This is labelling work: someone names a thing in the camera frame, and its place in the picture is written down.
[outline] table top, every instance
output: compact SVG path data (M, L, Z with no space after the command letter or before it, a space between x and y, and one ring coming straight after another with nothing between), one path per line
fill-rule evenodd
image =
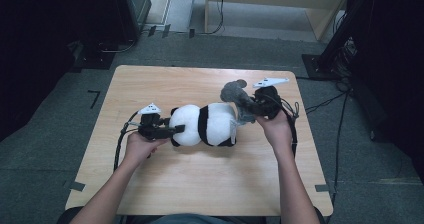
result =
M115 149L123 124L137 110L155 103L162 118L175 107L199 107L221 102L227 82L244 79L249 96L253 83L263 78L289 78L276 86L291 105L298 102L296 163L306 190L324 216L333 207L326 185L296 78L286 71L119 66L113 76L102 109L78 171L76 182L83 191L71 190L66 209L85 205L113 172ZM120 160L125 153L123 139ZM212 216L279 216L277 161L259 124L237 129L233 147L159 147L134 173L118 209L123 215L167 215L198 213Z

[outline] white plush body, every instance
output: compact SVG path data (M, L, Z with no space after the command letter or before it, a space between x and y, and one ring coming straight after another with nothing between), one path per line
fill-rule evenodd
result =
M206 134L212 146L218 146L231 136L231 121L235 121L234 109L227 103L208 105L209 117Z
M195 105L185 105L175 110L169 120L169 127L185 125L184 132L173 136L182 146L194 146L200 142L197 124L200 108Z

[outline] stuffed animal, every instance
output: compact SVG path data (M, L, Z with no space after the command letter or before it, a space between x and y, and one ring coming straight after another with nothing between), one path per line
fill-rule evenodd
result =
M173 135L174 146L194 146L203 141L209 146L233 146L237 128L234 109L228 103L212 103L199 108L185 105L171 111L169 127L185 125L184 132Z

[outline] forearm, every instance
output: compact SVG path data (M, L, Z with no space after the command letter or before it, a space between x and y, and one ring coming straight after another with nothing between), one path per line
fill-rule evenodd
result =
M135 169L123 162L71 223L112 223Z
M274 150L280 181L281 223L319 223L288 146Z

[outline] gray carpet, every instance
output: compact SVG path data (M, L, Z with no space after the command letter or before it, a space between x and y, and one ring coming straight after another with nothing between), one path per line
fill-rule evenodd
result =
M117 54L110 70L65 74L28 125L0 143L0 223L56 222L69 195L66 182L76 176L118 65L286 70L305 77L301 54L324 49L320 43L202 35L189 39L176 33L162 38L157 32L144 34L129 51ZM340 93L334 82L298 83L306 107ZM92 109L96 94L88 90L101 92ZM332 191L342 105L339 98L308 115ZM354 96L347 99L339 160L331 223L424 223L424 188L410 159L391 143L370 141Z

